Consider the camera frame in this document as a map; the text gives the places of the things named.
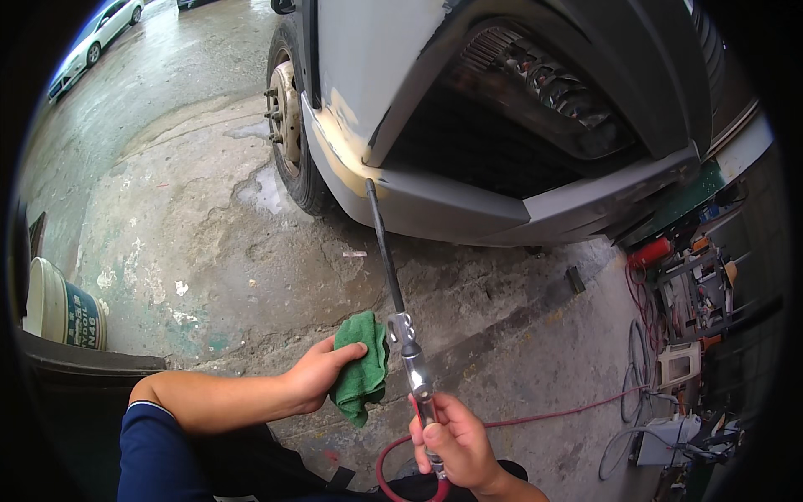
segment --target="dark pants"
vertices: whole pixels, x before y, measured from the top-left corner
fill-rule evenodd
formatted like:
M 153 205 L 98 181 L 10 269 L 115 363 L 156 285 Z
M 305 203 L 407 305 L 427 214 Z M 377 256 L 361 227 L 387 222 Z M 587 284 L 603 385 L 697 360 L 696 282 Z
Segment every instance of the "dark pants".
M 277 443 L 267 426 L 253 426 L 221 435 L 192 439 L 201 469 L 216 496 L 255 496 L 259 502 L 332 493 L 362 500 L 390 500 L 385 493 L 359 493 L 327 488 L 328 481 L 310 472 L 297 451 Z M 515 477 L 527 480 L 519 464 L 500 460 Z M 399 496 L 428 500 L 437 490 L 434 474 L 411 475 L 388 485 Z M 476 501 L 465 488 L 452 487 L 446 502 Z

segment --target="metal clip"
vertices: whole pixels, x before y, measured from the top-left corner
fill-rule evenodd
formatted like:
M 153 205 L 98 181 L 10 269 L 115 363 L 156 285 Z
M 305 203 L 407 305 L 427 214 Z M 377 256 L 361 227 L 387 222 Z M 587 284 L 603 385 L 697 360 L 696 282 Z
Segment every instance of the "metal clip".
M 415 341 L 413 320 L 407 312 L 397 312 L 388 316 L 388 333 L 393 343 L 401 340 L 402 345 L 409 345 Z

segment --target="navy sleeve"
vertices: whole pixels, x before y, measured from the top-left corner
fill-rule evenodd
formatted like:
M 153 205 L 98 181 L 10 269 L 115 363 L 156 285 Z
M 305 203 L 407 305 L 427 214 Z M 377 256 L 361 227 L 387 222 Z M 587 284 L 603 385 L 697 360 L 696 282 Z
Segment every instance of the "navy sleeve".
M 161 406 L 137 401 L 128 407 L 120 451 L 118 502 L 214 500 L 184 431 Z

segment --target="hand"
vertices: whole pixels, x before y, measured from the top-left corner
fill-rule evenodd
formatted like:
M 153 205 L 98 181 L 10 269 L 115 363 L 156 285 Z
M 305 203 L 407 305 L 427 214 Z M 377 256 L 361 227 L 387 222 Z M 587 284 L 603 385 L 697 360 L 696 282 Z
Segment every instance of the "hand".
M 349 344 L 338 350 L 334 348 L 334 335 L 319 341 L 290 371 L 279 377 L 294 400 L 295 414 L 318 411 L 324 405 L 326 395 L 343 366 L 360 359 L 368 352 L 368 346 L 362 342 Z
M 490 490 L 507 473 L 496 461 L 482 421 L 455 396 L 436 392 L 433 399 L 440 423 L 422 431 L 418 416 L 410 422 L 418 469 L 422 474 L 432 469 L 424 453 L 426 445 L 443 459 L 446 477 L 453 484 L 478 492 Z

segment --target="garage floor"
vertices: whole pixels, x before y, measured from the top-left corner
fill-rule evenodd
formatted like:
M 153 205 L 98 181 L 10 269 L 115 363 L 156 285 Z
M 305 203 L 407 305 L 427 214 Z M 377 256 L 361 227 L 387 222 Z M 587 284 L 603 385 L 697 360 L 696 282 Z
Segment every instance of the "garage floor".
M 108 307 L 108 349 L 231 377 L 282 372 L 353 313 L 384 318 L 373 230 L 311 218 L 288 199 L 266 140 L 268 0 L 178 14 L 149 3 L 56 106 L 45 107 L 22 180 L 29 218 L 48 214 L 43 256 Z M 460 247 L 392 236 L 399 279 L 441 390 L 487 421 L 616 394 L 637 310 L 622 253 L 598 240 L 548 251 Z M 343 251 L 366 251 L 345 258 Z M 577 266 L 586 291 L 565 279 Z M 355 429 L 327 403 L 272 426 L 330 476 L 373 464 L 410 420 L 391 355 L 385 401 Z M 621 430 L 618 402 L 490 432 L 552 500 L 648 500 L 658 470 L 597 466 Z M 399 448 L 386 473 L 410 457 Z

